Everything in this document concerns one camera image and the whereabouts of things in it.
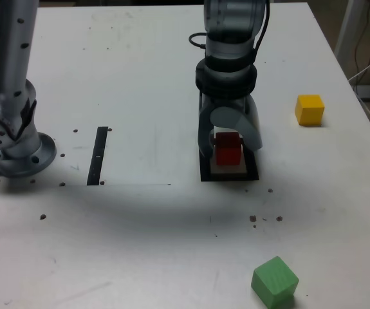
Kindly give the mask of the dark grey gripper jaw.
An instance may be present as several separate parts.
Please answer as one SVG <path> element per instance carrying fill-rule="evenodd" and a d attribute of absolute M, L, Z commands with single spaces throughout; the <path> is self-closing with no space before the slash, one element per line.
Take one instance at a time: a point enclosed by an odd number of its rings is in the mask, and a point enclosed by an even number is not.
<path fill-rule="evenodd" d="M 210 115 L 215 107 L 204 107 L 199 111 L 199 122 L 198 122 L 198 147 L 199 152 L 205 158 L 212 158 L 214 144 L 212 141 L 212 130 L 214 125 L 210 120 Z"/>

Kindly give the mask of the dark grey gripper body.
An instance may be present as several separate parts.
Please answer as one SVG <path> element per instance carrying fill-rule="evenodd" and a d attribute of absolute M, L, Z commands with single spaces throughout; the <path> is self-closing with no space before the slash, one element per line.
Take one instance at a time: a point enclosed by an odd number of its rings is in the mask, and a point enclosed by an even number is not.
<path fill-rule="evenodd" d="M 237 99 L 214 98 L 200 92 L 199 111 L 202 111 L 203 108 L 209 105 L 213 105 L 214 108 L 228 107 L 249 115 L 253 105 L 253 98 L 250 95 Z"/>

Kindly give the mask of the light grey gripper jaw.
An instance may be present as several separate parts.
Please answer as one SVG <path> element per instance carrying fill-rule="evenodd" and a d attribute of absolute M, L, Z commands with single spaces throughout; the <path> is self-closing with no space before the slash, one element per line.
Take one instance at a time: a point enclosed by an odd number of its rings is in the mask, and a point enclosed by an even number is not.
<path fill-rule="evenodd" d="M 236 109 L 218 107 L 211 113 L 210 120 L 216 127 L 237 131 L 243 137 L 245 146 L 247 146 L 250 151 L 257 151 L 262 148 L 263 143 L 259 127 L 259 118 L 254 100 L 249 115 Z"/>

